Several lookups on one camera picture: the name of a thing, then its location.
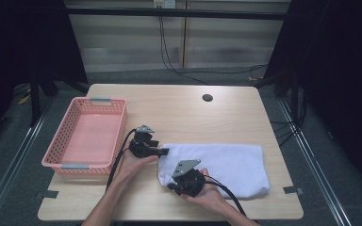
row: hand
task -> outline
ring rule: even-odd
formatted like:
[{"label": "hand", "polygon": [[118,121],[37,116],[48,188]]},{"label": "hand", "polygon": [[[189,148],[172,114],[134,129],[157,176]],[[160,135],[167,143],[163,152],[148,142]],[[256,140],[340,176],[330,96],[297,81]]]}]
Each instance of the hand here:
[{"label": "hand", "polygon": [[119,168],[119,172],[116,177],[121,177],[126,181],[132,179],[135,174],[146,164],[154,162],[158,159],[158,156],[152,155],[144,158],[138,158],[133,155],[129,150],[123,153],[122,163]]},{"label": "hand", "polygon": [[[207,169],[202,169],[201,173],[208,176]],[[205,179],[206,181],[212,181],[209,177],[205,177]],[[202,191],[194,198],[186,194],[181,194],[180,196],[187,202],[198,204],[205,208],[205,210],[215,214],[222,213],[225,206],[228,205],[219,189],[211,184],[205,184]]]}]

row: table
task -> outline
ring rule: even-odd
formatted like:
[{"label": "table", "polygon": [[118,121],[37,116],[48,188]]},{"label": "table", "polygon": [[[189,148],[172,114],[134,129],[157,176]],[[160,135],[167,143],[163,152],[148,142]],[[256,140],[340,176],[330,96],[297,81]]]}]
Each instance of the table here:
[{"label": "table", "polygon": [[[210,94],[211,102],[203,100]],[[253,219],[301,218],[303,209],[281,155],[257,89],[249,87],[111,85],[90,87],[90,97],[118,97],[127,101],[124,133],[142,124],[155,129],[154,139],[163,143],[239,143],[262,146],[271,185],[269,195],[240,201]],[[48,190],[55,199],[44,199],[41,220],[83,220],[102,197],[107,177],[54,174]],[[113,219],[118,221],[212,221],[221,217],[180,199],[161,186],[157,163],[146,166],[121,198]]]}]

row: white towel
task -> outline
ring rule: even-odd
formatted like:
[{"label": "white towel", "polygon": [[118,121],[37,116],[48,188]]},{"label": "white towel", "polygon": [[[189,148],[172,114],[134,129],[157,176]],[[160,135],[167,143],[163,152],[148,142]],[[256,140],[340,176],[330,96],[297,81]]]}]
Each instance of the white towel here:
[{"label": "white towel", "polygon": [[[169,154],[158,161],[158,179],[163,186],[174,183],[175,167],[181,160],[200,159],[196,170],[207,168],[211,177],[218,180],[237,197],[250,198],[267,195],[269,180],[263,165],[261,146],[247,144],[163,144]],[[229,196],[220,189],[225,198]]]}]

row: electrical outlet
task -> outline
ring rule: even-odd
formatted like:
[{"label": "electrical outlet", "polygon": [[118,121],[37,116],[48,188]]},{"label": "electrical outlet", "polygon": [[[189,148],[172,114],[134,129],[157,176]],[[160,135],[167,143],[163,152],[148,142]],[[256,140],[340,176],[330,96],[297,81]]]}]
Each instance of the electrical outlet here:
[{"label": "electrical outlet", "polygon": [[164,8],[175,8],[175,0],[164,0]]},{"label": "electrical outlet", "polygon": [[154,0],[154,8],[164,8],[164,0]]}]

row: plastic basket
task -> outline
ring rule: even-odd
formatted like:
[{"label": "plastic basket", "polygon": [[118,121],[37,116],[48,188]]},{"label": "plastic basket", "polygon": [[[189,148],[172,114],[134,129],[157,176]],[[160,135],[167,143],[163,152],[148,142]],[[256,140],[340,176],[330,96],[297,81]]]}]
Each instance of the plastic basket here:
[{"label": "plastic basket", "polygon": [[125,122],[125,100],[74,98],[42,165],[61,174],[110,174]]}]

